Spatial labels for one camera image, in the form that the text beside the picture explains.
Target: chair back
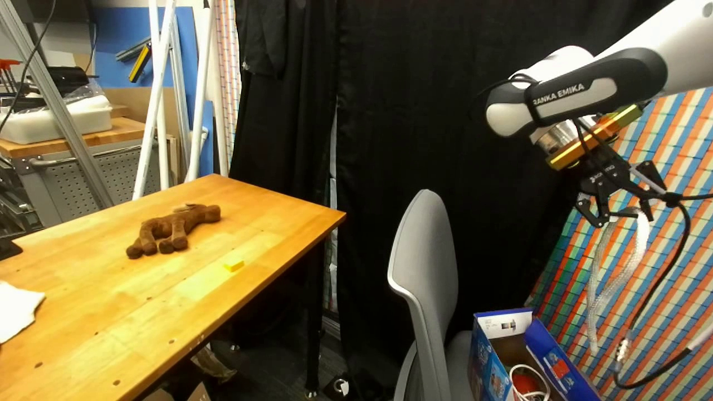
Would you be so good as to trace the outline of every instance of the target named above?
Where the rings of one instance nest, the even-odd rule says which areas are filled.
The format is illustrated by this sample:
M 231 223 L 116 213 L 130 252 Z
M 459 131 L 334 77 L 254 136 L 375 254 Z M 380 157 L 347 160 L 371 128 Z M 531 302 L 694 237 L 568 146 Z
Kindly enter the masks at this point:
M 405 207 L 389 252 L 388 284 L 407 302 L 415 328 L 417 349 L 407 364 L 418 372 L 399 374 L 399 381 L 407 381 L 405 393 L 450 401 L 443 340 L 459 278 L 448 210 L 439 194 L 418 188 Z

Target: white chair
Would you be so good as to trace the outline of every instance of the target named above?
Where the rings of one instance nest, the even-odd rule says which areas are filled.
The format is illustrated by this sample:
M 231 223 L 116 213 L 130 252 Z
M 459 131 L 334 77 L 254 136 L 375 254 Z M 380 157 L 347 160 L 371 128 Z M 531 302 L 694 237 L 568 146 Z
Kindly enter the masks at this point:
M 420 188 L 401 215 L 388 284 L 410 310 L 415 342 L 395 387 L 395 401 L 472 401 L 468 385 L 470 329 L 446 346 L 459 299 L 459 272 L 446 205 Z

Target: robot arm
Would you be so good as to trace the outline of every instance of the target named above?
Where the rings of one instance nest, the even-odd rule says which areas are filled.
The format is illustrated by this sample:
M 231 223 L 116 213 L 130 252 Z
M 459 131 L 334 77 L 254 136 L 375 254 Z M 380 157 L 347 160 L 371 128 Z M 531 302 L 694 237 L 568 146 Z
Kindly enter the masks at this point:
M 713 1 L 673 0 L 597 57 L 563 47 L 493 88 L 497 136 L 527 136 L 589 113 L 713 85 Z

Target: black curtain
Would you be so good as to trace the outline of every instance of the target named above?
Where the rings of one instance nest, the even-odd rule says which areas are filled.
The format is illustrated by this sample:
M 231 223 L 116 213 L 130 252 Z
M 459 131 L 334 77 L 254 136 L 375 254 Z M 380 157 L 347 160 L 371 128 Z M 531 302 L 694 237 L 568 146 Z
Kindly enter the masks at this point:
M 337 103 L 338 321 L 360 399 L 389 392 L 412 340 L 388 290 L 396 223 L 417 188 L 450 210 L 462 269 L 454 328 L 521 305 L 576 183 L 527 139 L 484 124 L 484 93 L 563 44 L 592 53 L 660 0 L 238 0 L 243 97 L 231 175 L 323 201 Z
M 341 1 L 338 233 L 341 338 L 360 399 L 388 392 L 412 340 L 386 283 L 396 223 L 420 186 L 450 210 L 462 291 L 477 310 L 525 302 L 576 181 L 527 139 L 494 137 L 484 93 L 563 44 L 602 51 L 656 9 L 645 0 Z

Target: paper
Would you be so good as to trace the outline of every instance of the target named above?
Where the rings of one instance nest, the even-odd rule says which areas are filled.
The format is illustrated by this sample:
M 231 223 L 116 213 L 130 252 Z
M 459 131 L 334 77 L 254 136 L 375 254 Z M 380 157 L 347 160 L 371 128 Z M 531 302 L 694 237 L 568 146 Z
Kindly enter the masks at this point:
M 0 280 L 0 342 L 6 342 L 35 321 L 35 307 L 43 299 L 43 291 L 19 290 Z

